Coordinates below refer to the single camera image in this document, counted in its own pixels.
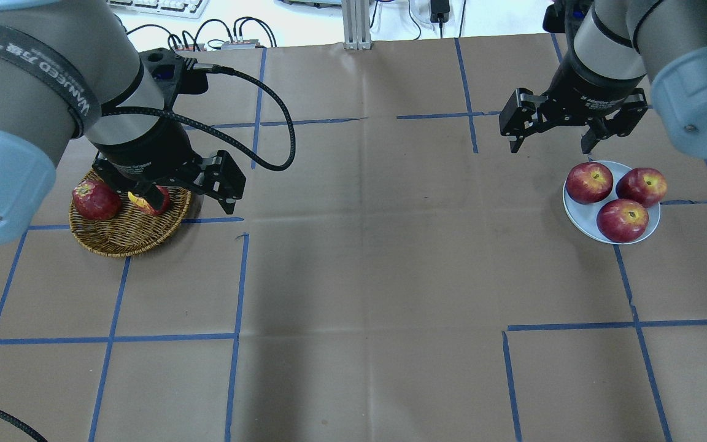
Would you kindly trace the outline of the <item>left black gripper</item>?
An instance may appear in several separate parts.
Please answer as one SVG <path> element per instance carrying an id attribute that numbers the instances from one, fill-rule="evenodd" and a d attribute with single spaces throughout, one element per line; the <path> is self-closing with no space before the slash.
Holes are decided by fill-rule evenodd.
<path id="1" fill-rule="evenodd" d="M 219 204 L 243 198 L 246 177 L 231 154 L 220 149 L 200 157 L 182 124 L 169 118 L 102 117 L 91 128 L 91 142 L 100 152 L 93 165 L 96 176 L 121 193 L 136 188 L 136 196 L 155 209 L 163 203 L 155 184 L 197 184 L 197 194 Z"/>

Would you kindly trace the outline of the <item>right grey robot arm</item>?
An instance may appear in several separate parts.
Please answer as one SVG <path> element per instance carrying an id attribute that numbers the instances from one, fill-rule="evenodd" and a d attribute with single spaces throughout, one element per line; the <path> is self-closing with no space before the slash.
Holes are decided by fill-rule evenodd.
<path id="1" fill-rule="evenodd" d="M 567 51 L 545 92 L 517 88 L 503 106 L 513 153 L 530 135 L 586 126 L 587 154 L 653 109 L 671 145 L 707 159 L 707 1 L 553 1 L 543 28 Z"/>

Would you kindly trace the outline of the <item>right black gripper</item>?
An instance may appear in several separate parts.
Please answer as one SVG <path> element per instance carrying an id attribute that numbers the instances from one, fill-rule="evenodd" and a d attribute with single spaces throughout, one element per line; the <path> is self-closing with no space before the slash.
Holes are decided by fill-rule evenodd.
<path id="1" fill-rule="evenodd" d="M 581 138 L 581 151 L 590 154 L 601 141 L 628 136 L 642 120 L 649 106 L 645 91 L 636 87 L 643 78 L 602 76 L 576 55 L 566 55 L 543 93 L 544 103 L 543 97 L 527 88 L 516 88 L 510 94 L 500 111 L 500 134 L 507 138 L 510 152 L 518 153 L 525 137 L 536 133 L 534 124 L 586 123 L 589 129 Z M 606 118 L 616 110 L 612 118 Z"/>

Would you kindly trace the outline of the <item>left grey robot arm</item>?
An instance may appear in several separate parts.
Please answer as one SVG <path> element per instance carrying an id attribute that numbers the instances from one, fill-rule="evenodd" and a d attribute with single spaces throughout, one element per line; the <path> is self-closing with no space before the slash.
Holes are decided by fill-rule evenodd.
<path id="1" fill-rule="evenodd" d="M 224 151 L 200 157 L 169 114 L 211 70 L 168 48 L 138 52 L 103 1 L 0 1 L 0 244 L 28 229 L 80 137 L 116 193 L 159 209 L 159 186 L 182 187 L 232 213 L 241 169 Z"/>

